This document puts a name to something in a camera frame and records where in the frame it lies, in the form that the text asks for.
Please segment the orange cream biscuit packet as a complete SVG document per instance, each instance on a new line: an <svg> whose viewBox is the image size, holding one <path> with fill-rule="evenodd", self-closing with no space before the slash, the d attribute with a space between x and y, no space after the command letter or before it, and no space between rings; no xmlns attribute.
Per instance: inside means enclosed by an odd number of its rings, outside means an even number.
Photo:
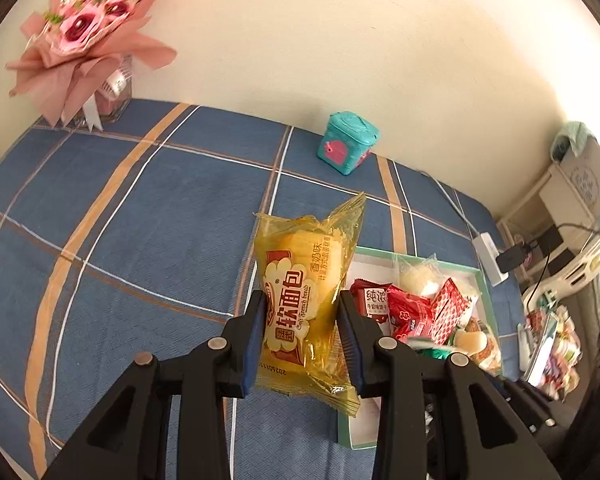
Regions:
<svg viewBox="0 0 600 480"><path fill-rule="evenodd" d="M480 341L484 346L477 353L471 356L471 359L486 372L492 375L498 375L502 370L502 355L498 338L494 336L491 327L473 316L469 319L465 330L467 333L481 334Z"/></svg>

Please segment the red flower snack packet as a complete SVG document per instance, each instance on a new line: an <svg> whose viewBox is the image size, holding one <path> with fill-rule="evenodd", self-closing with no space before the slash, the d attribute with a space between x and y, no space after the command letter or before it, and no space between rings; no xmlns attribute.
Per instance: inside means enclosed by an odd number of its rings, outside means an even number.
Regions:
<svg viewBox="0 0 600 480"><path fill-rule="evenodd" d="M388 292L392 336L405 342L408 337L429 338L432 330L431 301L390 285Z"/></svg>

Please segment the red patterned wafer packet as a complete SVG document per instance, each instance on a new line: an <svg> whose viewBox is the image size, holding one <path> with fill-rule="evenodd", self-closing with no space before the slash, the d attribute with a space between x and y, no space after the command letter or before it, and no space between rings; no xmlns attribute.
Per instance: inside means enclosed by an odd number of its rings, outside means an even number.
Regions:
<svg viewBox="0 0 600 480"><path fill-rule="evenodd" d="M434 316L430 332L432 341L444 344L457 326L465 326L479 299L478 290L471 284L466 281L456 284L452 278L447 278L431 303Z"/></svg>

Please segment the red milk snack packet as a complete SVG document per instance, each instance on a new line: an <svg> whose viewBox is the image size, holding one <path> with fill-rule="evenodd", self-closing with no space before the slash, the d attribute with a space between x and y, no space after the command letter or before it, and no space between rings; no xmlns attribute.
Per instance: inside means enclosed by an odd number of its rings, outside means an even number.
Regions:
<svg viewBox="0 0 600 480"><path fill-rule="evenodd" d="M350 293L356 302L358 312L366 318L374 320L385 336L392 334L388 289L389 284L376 284L362 280L362 278L357 278L350 287Z"/></svg>

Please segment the steamed bun packet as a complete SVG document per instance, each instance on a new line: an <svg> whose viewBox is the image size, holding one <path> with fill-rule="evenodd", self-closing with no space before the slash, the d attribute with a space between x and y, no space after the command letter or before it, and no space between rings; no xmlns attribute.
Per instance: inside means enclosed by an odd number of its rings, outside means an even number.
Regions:
<svg viewBox="0 0 600 480"><path fill-rule="evenodd" d="M411 295L434 299L448 278L436 255L418 261L398 259L399 287Z"/></svg>

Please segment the yellow soft bread packet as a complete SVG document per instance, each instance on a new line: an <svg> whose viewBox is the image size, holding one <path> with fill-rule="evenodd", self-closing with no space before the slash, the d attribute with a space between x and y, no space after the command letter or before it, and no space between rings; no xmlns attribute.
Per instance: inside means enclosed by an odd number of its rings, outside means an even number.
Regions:
<svg viewBox="0 0 600 480"><path fill-rule="evenodd" d="M354 416L354 392L337 335L337 299L360 236L366 195L323 220L259 214L257 276L268 298L256 385L286 396L312 396Z"/></svg>

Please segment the dark green snack packet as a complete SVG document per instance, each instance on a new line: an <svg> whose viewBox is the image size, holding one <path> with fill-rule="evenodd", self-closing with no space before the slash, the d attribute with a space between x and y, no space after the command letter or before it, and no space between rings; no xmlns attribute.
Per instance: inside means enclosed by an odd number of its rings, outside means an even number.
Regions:
<svg viewBox="0 0 600 480"><path fill-rule="evenodd" d="M433 349L416 351L416 352L418 354L420 354L421 356L429 356L430 358L433 358L433 359L445 360L451 354L453 354L455 352L455 349L453 347L440 346L440 344L436 344L436 346Z"/></svg>

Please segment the green white snack packet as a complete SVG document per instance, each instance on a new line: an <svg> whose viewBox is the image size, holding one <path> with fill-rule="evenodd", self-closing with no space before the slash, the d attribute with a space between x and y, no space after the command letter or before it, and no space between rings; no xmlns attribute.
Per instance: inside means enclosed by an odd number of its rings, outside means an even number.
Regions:
<svg viewBox="0 0 600 480"><path fill-rule="evenodd" d="M432 340L420 337L408 337L405 343L415 351L430 350L436 346Z"/></svg>

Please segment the pudding jelly cup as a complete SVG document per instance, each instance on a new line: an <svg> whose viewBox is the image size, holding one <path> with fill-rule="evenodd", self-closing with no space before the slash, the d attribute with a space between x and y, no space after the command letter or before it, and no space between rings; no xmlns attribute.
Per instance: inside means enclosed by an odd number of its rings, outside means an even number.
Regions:
<svg viewBox="0 0 600 480"><path fill-rule="evenodd" d="M486 348L488 337L481 330L466 332L457 330L453 338L453 346L463 351L468 356L474 356Z"/></svg>

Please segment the teal rimmed white tray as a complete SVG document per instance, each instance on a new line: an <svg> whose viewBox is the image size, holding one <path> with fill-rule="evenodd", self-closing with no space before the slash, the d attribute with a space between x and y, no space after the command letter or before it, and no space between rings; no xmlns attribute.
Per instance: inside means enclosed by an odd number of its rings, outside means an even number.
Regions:
<svg viewBox="0 0 600 480"><path fill-rule="evenodd" d="M439 359L459 351L486 372L501 373L498 329L480 270L359 247L346 287L358 312L385 336Z"/></svg>

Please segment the black power adapter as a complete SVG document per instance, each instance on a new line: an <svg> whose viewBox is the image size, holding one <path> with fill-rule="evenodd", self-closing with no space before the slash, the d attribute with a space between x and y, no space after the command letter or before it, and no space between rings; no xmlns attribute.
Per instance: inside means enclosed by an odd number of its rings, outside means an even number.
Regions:
<svg viewBox="0 0 600 480"><path fill-rule="evenodd" d="M505 274L522 266L529 255L529 246L527 244L516 244L500 252L495 258L498 270Z"/></svg>

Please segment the white power strip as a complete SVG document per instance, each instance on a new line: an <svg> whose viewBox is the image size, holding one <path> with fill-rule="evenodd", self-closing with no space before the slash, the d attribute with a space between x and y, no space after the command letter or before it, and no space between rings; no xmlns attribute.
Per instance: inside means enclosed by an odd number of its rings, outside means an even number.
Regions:
<svg viewBox="0 0 600 480"><path fill-rule="evenodd" d="M508 279L508 274L503 273L498 267L496 258L500 255L489 233L479 233L471 240L482 270L492 286L498 286Z"/></svg>

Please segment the blue plaid tablecloth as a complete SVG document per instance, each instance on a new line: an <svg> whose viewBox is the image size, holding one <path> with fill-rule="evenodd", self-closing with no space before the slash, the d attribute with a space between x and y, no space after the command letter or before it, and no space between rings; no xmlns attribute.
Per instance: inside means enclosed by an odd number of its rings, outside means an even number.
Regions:
<svg viewBox="0 0 600 480"><path fill-rule="evenodd" d="M315 133L135 100L104 132L32 125L0 161L0 445L40 476L135 353L180 356L257 287L259 212L326 217L367 196L363 246L478 262L490 211L370 155L344 176Z"/></svg>

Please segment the teal toy box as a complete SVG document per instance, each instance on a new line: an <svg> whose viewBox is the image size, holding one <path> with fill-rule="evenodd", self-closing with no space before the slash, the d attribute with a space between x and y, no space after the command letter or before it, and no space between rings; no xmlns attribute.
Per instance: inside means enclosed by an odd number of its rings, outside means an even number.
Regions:
<svg viewBox="0 0 600 480"><path fill-rule="evenodd" d="M379 129L352 112L331 114L317 157L347 176L364 162L380 138Z"/></svg>

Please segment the pink rose bouquet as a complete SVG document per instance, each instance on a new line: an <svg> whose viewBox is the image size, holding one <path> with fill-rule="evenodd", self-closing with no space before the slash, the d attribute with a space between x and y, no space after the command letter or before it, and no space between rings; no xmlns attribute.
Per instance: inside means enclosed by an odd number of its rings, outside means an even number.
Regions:
<svg viewBox="0 0 600 480"><path fill-rule="evenodd" d="M30 98L46 122L62 124L131 55L152 70L171 64L176 51L142 33L156 0L50 0L45 13L21 25L27 45L6 64L16 74L11 96Z"/></svg>

